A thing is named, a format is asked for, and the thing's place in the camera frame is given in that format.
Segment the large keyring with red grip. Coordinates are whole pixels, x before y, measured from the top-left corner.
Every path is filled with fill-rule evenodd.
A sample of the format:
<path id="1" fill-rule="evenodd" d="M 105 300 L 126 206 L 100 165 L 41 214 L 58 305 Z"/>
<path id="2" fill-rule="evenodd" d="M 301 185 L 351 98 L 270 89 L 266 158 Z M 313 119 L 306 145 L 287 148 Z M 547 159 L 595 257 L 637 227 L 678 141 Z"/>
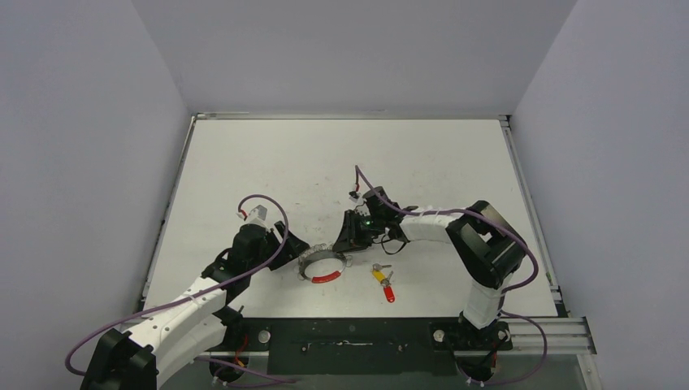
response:
<path id="1" fill-rule="evenodd" d="M 308 248 L 297 258 L 295 272 L 299 280 L 325 284 L 338 279 L 351 266 L 351 257 L 335 252 L 330 244 Z"/>

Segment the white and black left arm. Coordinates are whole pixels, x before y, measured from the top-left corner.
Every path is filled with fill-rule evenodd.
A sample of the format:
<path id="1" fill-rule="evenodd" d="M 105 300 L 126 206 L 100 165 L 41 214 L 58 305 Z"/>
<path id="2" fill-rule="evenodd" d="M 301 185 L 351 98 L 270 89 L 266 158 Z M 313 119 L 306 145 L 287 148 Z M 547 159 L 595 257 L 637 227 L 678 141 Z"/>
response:
<path id="1" fill-rule="evenodd" d="M 287 231 L 247 223 L 176 299 L 125 331 L 108 329 L 98 340 L 83 389 L 158 389 L 208 349 L 234 349 L 245 340 L 242 314 L 229 303 L 250 283 L 249 271 L 275 270 L 309 245 Z"/>

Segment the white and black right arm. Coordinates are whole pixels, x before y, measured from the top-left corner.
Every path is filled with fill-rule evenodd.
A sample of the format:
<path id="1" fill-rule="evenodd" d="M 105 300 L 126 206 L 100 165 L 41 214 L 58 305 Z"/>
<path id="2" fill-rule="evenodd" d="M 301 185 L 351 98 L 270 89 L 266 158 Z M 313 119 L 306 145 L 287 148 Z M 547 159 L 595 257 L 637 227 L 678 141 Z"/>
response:
<path id="1" fill-rule="evenodd" d="M 472 279 L 460 318 L 459 336 L 477 349 L 492 337 L 506 284 L 526 257 L 522 238 L 487 201 L 461 211 L 405 208 L 390 200 L 384 188 L 349 194 L 355 207 L 344 213 L 332 249 L 336 253 L 368 249 L 378 237 L 400 241 L 433 241 L 452 245 Z"/>

